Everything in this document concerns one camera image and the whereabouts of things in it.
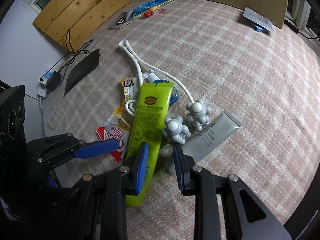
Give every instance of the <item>white cable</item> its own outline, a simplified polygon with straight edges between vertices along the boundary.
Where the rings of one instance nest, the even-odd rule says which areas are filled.
[[[42,110],[42,97],[40,97],[40,106],[41,106],[41,110]]]
[[[131,45],[129,43],[129,41],[127,40],[123,40],[121,42],[119,42],[119,47],[121,50],[123,50],[134,62],[136,68],[137,68],[137,72],[138,72],[138,79],[139,79],[139,83],[140,86],[142,86],[143,84],[143,79],[142,79],[142,71],[141,71],[141,67],[139,65],[139,63],[145,65],[147,68],[150,68],[152,70],[156,70],[159,71],[160,73],[162,73],[163,75],[165,75],[166,77],[170,78],[171,80],[173,80],[174,82],[176,82],[178,84],[178,86],[180,86],[182,88],[182,90],[187,94],[189,100],[191,101],[191,103],[194,103],[195,101],[193,100],[190,92],[188,91],[188,89],[174,76],[168,74],[167,72],[154,67],[148,63],[146,63],[145,61],[143,61],[136,53],[135,51],[131,48]],[[125,104],[125,109],[126,111],[130,114],[130,115],[134,115],[135,113],[135,109],[133,108],[132,104],[135,103],[135,100],[129,100],[126,102]]]
[[[135,103],[136,100],[130,99],[125,103],[125,110],[131,114],[134,115],[134,113],[136,112],[136,110],[133,108],[132,104]]]
[[[137,72],[138,72],[139,83],[140,83],[140,86],[142,86],[143,78],[142,78],[141,67],[140,67],[138,61],[134,58],[134,56],[130,53],[130,51],[128,51],[128,49],[125,47],[126,46],[126,42],[128,42],[128,41],[127,40],[123,40],[123,41],[119,42],[119,47],[120,47],[121,50],[123,50],[132,59],[133,63],[135,64]]]

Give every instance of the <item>power strip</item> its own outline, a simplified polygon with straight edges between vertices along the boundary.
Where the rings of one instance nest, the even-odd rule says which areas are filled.
[[[54,69],[50,70],[43,77],[39,78],[38,81],[40,82],[40,84],[46,85],[48,79],[51,77],[53,72],[54,72]]]
[[[38,88],[37,94],[40,97],[45,98],[47,96],[47,92],[48,92],[48,90],[44,86],[40,85]]]

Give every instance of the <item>yellow-green toothpaste tube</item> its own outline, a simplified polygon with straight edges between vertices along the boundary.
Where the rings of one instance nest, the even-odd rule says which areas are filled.
[[[149,145],[146,179],[137,196],[126,196],[129,206],[140,206],[151,182],[160,150],[162,130],[166,119],[173,83],[145,83],[141,86],[133,121],[127,157],[135,154],[141,142]]]

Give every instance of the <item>gray figurine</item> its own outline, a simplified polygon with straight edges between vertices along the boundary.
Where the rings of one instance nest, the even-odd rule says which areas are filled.
[[[195,103],[187,104],[187,110],[189,113],[186,115],[186,119],[192,122],[192,125],[197,131],[202,130],[202,126],[209,125],[209,116],[211,114],[210,106],[206,106],[202,99],[198,99]]]
[[[164,120],[165,127],[162,131],[163,136],[172,142],[185,144],[186,138],[191,136],[189,128],[182,124],[182,116],[177,116],[176,119],[166,118]]]

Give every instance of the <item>black cable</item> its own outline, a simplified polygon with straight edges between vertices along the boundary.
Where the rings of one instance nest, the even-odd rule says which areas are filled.
[[[68,41],[69,41],[69,45],[70,45],[71,51],[70,51],[69,48],[68,48],[67,39],[68,39]],[[72,47],[72,45],[71,45],[70,29],[67,30],[66,39],[65,39],[65,44],[66,44],[66,48],[67,48],[67,50],[68,50],[68,53],[73,54],[73,57],[72,57],[67,63],[65,63],[65,65],[63,65],[63,66],[58,70],[58,73],[61,73],[62,70],[65,68],[64,73],[63,73],[63,77],[62,77],[62,79],[61,79],[61,81],[60,81],[60,84],[62,84],[62,82],[63,82],[63,79],[64,79],[64,77],[65,77],[65,75],[66,75],[66,72],[67,72],[68,67],[69,67],[72,63],[74,63],[74,61],[76,60],[76,57],[77,57],[81,52],[88,53],[88,51],[87,51],[85,48],[88,47],[91,42],[93,42],[93,39],[87,41],[87,42],[86,42],[85,44],[83,44],[77,51],[74,51],[74,49],[73,49],[73,47]]]
[[[47,73],[49,73],[66,55],[64,55],[61,59],[59,59],[59,61],[58,61],[56,64],[54,64],[53,67],[50,68],[50,69],[40,78],[40,81],[43,81],[43,77],[44,77],[45,75],[47,75]]]
[[[310,37],[307,37],[306,35],[303,35],[301,32],[299,32],[303,37],[305,37],[305,38],[307,38],[307,39],[309,39],[309,40],[315,40],[315,39],[319,39],[320,38],[320,36],[316,36],[316,37],[314,37],[314,38],[310,38]]]

